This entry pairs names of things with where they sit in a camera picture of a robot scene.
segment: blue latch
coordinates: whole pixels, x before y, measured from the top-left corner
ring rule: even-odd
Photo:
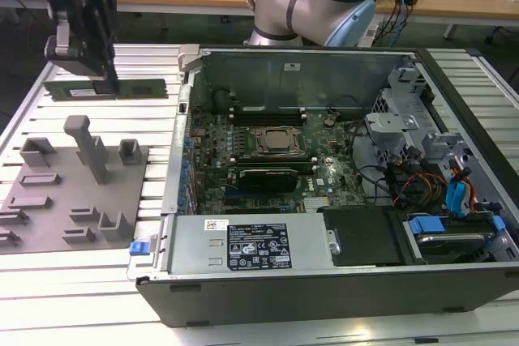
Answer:
[[[150,248],[149,241],[134,241],[130,244],[130,255],[148,255]]]
[[[503,222],[503,218],[496,215],[492,217],[492,222],[494,222],[494,226],[498,232],[506,230],[506,225]]]
[[[415,216],[409,222],[413,235],[445,233],[445,227],[439,216]]]

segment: sticker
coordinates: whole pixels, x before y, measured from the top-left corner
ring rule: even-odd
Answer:
[[[229,225],[228,219],[206,219],[204,230],[206,231],[225,231]]]
[[[288,72],[299,72],[301,70],[301,64],[298,62],[288,62],[285,64],[285,70]]]
[[[229,225],[227,242],[227,267],[231,271],[292,267],[286,224]]]
[[[71,89],[69,93],[72,97],[97,96],[93,89]]]

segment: metal table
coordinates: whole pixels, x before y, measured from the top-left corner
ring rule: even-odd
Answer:
[[[168,100],[53,102],[41,86],[43,80],[78,78],[48,65],[0,137],[0,202],[23,163],[17,148],[24,140],[45,136],[53,145],[73,146],[74,140],[62,133],[63,123],[69,114],[82,113],[91,118],[92,134],[101,135],[105,145],[137,138],[151,148],[135,236],[155,233],[181,83],[178,47],[116,48],[121,78],[164,77]],[[482,58],[465,50],[431,50],[431,54],[513,167],[519,169],[519,130],[513,125],[517,127],[519,120],[517,95]],[[441,104],[437,103],[440,115],[455,130]],[[2,344],[415,344],[417,338],[425,337],[441,344],[497,346],[517,344],[519,339],[519,293],[464,314],[171,329],[161,324],[134,282],[128,280],[129,261],[127,250],[0,256]],[[140,261],[141,269],[150,266],[149,258]]]

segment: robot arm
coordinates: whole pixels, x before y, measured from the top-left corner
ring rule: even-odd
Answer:
[[[373,0],[256,0],[249,45],[354,46],[375,14]]]
[[[57,27],[45,47],[53,63],[94,80],[98,94],[117,95],[114,68],[116,0],[47,0]]]

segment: wire bundle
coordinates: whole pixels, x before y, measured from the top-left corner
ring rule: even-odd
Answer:
[[[404,196],[404,191],[409,187],[413,180],[418,179],[425,184],[426,190],[419,201],[414,201],[411,200],[409,196]],[[408,203],[414,203],[415,205],[419,206],[435,203],[440,199],[443,188],[445,186],[447,186],[447,183],[441,176],[437,174],[427,172],[415,173],[407,180],[407,182],[405,182],[400,192],[398,193],[398,196],[393,200],[392,205],[395,207],[398,201],[402,199]]]
[[[405,26],[407,26],[407,20],[409,19],[412,12],[413,6],[407,6],[405,4],[405,0],[395,0],[391,15],[382,25],[382,28],[373,40],[373,43],[381,41],[382,38],[394,32],[395,35],[389,44],[389,47],[393,47],[397,43],[402,30]]]
[[[457,175],[460,171],[457,168],[452,168],[451,173],[453,176]],[[470,180],[465,177],[461,180],[462,183],[464,183],[469,188],[469,208],[470,212],[476,212],[476,209],[474,207],[475,201],[476,201],[476,187]]]

